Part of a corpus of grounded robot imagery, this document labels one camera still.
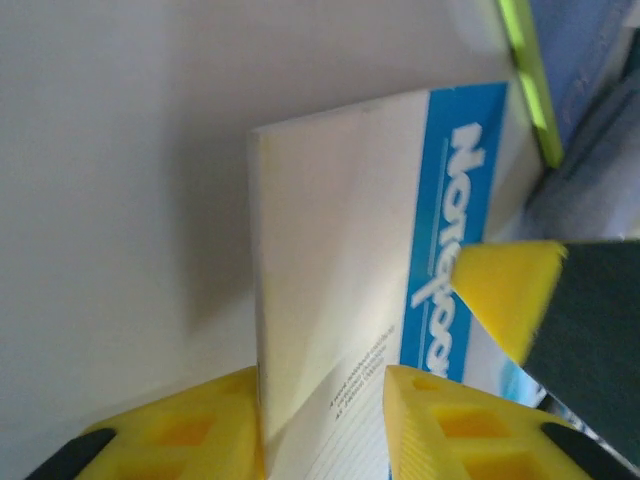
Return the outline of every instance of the lime green strip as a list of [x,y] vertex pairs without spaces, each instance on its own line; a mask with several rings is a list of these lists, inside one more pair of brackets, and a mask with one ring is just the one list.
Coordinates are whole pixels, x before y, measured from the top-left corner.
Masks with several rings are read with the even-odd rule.
[[520,81],[538,133],[542,155],[552,167],[562,162],[564,151],[556,125],[551,94],[528,0],[498,0],[516,58]]

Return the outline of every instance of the white surface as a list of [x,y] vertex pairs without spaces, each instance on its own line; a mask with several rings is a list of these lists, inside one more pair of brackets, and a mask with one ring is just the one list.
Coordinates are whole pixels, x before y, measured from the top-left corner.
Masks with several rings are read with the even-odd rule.
[[0,477],[253,363],[244,133],[501,78],[478,5],[0,0]]

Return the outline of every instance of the notepad brand logo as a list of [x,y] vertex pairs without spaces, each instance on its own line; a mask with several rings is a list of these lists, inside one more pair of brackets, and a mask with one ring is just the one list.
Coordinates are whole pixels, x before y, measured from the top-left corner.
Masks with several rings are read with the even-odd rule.
[[462,381],[471,312],[452,291],[461,245],[482,239],[506,88],[434,92],[429,100],[400,363]]
[[447,376],[449,369],[449,352],[453,343],[449,327],[456,312],[449,279],[467,224],[467,205],[471,197],[471,180],[467,172],[484,163],[484,150],[475,148],[481,135],[482,127],[478,123],[453,130],[451,146],[455,153],[447,163],[449,184],[440,212],[441,218],[444,219],[444,228],[439,230],[438,234],[441,250],[436,262],[435,276],[411,296],[412,308],[420,307],[427,300],[433,305],[429,317],[429,333],[433,340],[427,350],[426,367],[430,372],[442,377]]

